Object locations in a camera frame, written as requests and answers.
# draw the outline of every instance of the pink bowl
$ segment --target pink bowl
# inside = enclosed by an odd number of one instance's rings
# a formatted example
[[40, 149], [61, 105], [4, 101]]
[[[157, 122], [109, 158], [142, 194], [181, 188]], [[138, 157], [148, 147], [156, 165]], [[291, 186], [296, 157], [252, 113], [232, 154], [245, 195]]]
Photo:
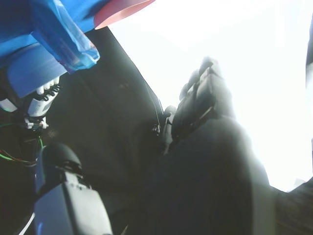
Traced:
[[95, 29], [106, 27], [145, 8], [155, 0], [111, 0], [94, 16]]

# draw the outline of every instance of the robotic hand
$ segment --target robotic hand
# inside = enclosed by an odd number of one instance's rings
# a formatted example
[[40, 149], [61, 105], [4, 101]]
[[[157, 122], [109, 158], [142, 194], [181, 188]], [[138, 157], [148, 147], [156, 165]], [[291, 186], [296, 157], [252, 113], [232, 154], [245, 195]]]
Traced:
[[81, 163], [63, 144], [44, 147], [36, 166], [37, 235], [112, 235], [97, 191], [84, 180]]

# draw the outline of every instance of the white cable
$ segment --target white cable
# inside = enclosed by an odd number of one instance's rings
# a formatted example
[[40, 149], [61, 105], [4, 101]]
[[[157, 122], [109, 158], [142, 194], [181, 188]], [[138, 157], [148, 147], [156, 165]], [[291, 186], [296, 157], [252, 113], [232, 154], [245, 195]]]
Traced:
[[25, 225], [25, 227], [22, 229], [22, 231], [19, 233], [19, 235], [24, 235], [25, 232], [27, 231], [29, 225], [31, 224], [31, 222], [33, 221], [33, 219], [35, 218], [35, 213], [33, 213], [29, 219], [29, 221], [27, 222], [27, 224]]

